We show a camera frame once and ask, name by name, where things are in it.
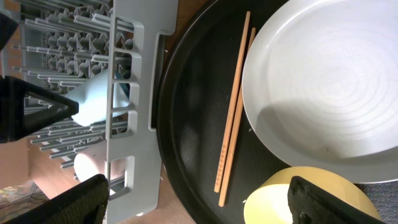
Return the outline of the pink plastic cup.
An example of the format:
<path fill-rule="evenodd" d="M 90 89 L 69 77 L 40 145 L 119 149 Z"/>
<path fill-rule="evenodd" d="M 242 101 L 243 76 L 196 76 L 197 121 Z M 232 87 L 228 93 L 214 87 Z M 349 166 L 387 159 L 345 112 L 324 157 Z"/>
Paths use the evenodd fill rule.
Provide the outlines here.
<path fill-rule="evenodd" d="M 80 182 L 84 182 L 96 174 L 105 175 L 107 141 L 96 143 L 79 152 L 74 160 L 74 170 Z M 111 180 L 124 175 L 126 160 L 111 162 Z"/>

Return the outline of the yellow bowl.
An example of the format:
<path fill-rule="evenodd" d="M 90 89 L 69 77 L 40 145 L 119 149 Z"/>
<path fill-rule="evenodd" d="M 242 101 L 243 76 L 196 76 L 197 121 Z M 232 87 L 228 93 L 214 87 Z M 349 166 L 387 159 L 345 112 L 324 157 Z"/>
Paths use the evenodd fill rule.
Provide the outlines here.
<path fill-rule="evenodd" d="M 244 205 L 246 223 L 292 223 L 288 189 L 294 176 L 321 187 L 358 210 L 381 219 L 368 196 L 347 179 L 316 167 L 289 167 L 278 171 L 255 190 Z"/>

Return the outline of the grey plate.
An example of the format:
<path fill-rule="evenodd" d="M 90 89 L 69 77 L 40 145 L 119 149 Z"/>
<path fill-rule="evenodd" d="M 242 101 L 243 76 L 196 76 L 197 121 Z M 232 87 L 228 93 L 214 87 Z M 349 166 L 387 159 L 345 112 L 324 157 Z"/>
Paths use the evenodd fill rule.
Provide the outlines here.
<path fill-rule="evenodd" d="M 243 70 L 255 134 L 290 166 L 354 183 L 397 180 L 397 1 L 292 0 Z"/>

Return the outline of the blue plastic cup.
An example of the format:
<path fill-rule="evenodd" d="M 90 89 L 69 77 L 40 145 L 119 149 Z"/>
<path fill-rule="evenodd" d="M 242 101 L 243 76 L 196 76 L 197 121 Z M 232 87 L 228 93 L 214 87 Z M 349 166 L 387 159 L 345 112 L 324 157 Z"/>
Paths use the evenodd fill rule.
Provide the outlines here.
<path fill-rule="evenodd" d="M 108 102 L 108 75 L 109 69 L 95 75 L 93 78 L 69 91 L 64 97 L 79 104 L 78 113 L 72 119 L 80 126 L 89 126 L 93 123 L 106 121 Z M 130 71 L 122 74 L 115 72 L 117 79 L 130 78 Z M 113 93 L 113 106 L 129 106 L 130 85 L 116 83 Z"/>

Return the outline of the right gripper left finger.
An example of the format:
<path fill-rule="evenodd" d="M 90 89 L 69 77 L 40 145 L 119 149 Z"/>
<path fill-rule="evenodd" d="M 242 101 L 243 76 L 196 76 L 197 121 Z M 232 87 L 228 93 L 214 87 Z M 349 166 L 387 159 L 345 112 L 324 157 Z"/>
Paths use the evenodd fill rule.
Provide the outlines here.
<path fill-rule="evenodd" d="M 102 224 L 109 200 L 109 182 L 96 174 L 5 224 Z"/>

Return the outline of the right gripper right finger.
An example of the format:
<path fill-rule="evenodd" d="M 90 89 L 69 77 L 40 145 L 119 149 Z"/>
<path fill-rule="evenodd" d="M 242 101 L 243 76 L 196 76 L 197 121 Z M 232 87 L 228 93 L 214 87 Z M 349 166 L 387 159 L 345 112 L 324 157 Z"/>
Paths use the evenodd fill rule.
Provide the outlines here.
<path fill-rule="evenodd" d="M 287 193 L 294 224 L 384 224 L 300 176 Z"/>

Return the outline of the wooden chopstick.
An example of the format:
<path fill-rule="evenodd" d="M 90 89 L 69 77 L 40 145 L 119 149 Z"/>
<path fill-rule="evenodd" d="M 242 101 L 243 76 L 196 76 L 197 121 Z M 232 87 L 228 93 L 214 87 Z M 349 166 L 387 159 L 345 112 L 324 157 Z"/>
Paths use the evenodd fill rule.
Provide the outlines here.
<path fill-rule="evenodd" d="M 235 73 L 234 73 L 233 87 L 231 90 L 231 96 L 230 96 L 230 100 L 229 100 L 228 114 L 227 114 L 225 129 L 224 129 L 223 141 L 222 141 L 222 145 L 221 145 L 220 158 L 219 158 L 219 162 L 218 162 L 218 170 L 216 173 L 216 180 L 215 180 L 215 186 L 214 186 L 214 192 L 216 192 L 216 193 L 219 193 L 221 190 L 224 166 L 226 163 L 226 156 L 228 154 L 229 139 L 230 139 L 231 132 L 232 132 L 234 113 L 236 110 L 239 84 L 240 84 L 240 79 L 241 79 L 241 70 L 242 70 L 242 66 L 243 66 L 243 57 L 244 57 L 246 42 L 247 42 L 247 38 L 248 38 L 250 18 L 251 18 L 251 12 L 247 11 L 246 16 L 245 16 L 245 21 L 244 21 L 243 33 L 242 33 L 241 41 L 240 41 L 240 45 L 239 45 L 239 53 L 238 53 L 238 59 L 236 62 L 236 68 L 235 68 Z"/>
<path fill-rule="evenodd" d="M 246 47 L 250 48 L 250 46 L 255 38 L 255 34 L 256 34 L 256 28 L 253 27 L 251 29 L 250 37 L 247 38 Z M 234 156 L 234 151 L 235 151 L 235 147 L 236 147 L 239 125 L 241 122 L 242 110 L 243 110 L 243 98 L 242 98 L 241 79 L 240 79 L 238 98 L 237 98 L 237 103 L 236 103 L 236 110 L 234 113 L 233 127 L 232 127 L 231 136 L 229 139 L 228 154 L 226 156 L 226 163 L 224 166 L 221 190 L 219 192 L 220 198 L 219 198 L 218 205 L 220 207 L 224 206 L 225 200 L 226 200 L 226 194 L 227 194 L 228 184 L 229 184 L 229 177 L 230 177 L 232 164 L 233 164 L 233 156 Z"/>

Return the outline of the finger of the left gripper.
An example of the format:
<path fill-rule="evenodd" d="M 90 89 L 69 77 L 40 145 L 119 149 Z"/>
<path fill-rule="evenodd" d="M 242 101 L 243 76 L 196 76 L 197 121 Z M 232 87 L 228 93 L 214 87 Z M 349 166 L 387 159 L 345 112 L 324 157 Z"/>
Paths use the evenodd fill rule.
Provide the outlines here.
<path fill-rule="evenodd" d="M 28 107 L 28 96 L 48 105 Z M 78 112 L 76 101 L 15 77 L 1 78 L 1 143 L 18 141 Z"/>

